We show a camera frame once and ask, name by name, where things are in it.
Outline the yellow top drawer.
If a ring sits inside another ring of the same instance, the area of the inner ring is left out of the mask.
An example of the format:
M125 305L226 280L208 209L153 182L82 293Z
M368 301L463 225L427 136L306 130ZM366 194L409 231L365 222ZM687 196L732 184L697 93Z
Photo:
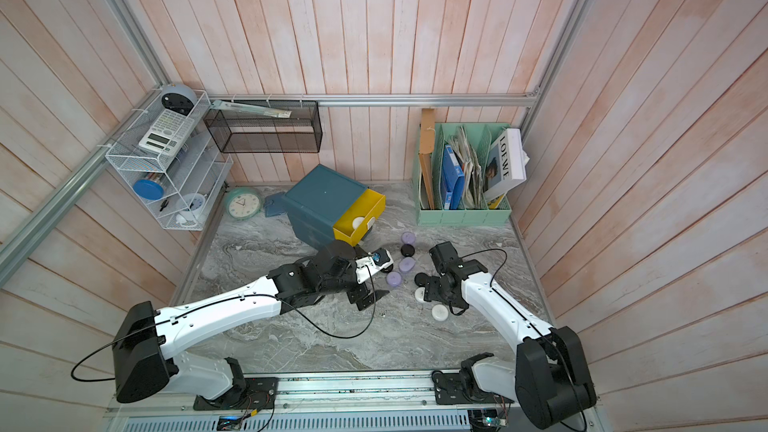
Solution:
M386 196L366 189L342 214L333 227L334 238L357 245L386 209Z

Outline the teal drawer cabinet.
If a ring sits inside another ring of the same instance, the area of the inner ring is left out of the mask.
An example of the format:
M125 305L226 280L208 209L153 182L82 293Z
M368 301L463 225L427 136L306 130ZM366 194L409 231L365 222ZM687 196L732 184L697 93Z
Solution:
M354 179L317 165L283 197L296 237L315 249L335 239L352 243L354 229L342 226L340 220L366 189Z

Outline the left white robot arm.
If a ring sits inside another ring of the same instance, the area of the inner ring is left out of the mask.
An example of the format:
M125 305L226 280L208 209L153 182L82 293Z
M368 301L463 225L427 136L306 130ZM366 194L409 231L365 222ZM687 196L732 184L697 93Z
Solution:
M160 309L139 303L106 346L113 357L115 399L130 404L160 392L185 393L194 395L202 410L267 403L269 387L246 378L236 359L200 357L189 348L248 322L300 313L328 295L344 293L364 311L387 294L375 287L374 276L393 268L384 248L367 253L334 240L312 257L216 296Z

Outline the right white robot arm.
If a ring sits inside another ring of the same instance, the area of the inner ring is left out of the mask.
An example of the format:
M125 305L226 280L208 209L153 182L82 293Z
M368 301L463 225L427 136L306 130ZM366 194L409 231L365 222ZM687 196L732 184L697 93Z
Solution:
M528 311L475 254L462 256L452 243L442 242L429 255L435 274L415 278L424 301L443 305L455 316L470 309L480 312L515 351L512 362L481 353L462 361L456 373L433 371L436 402L468 405L505 399L540 430L574 416L584 418L596 405L597 393L578 334Z

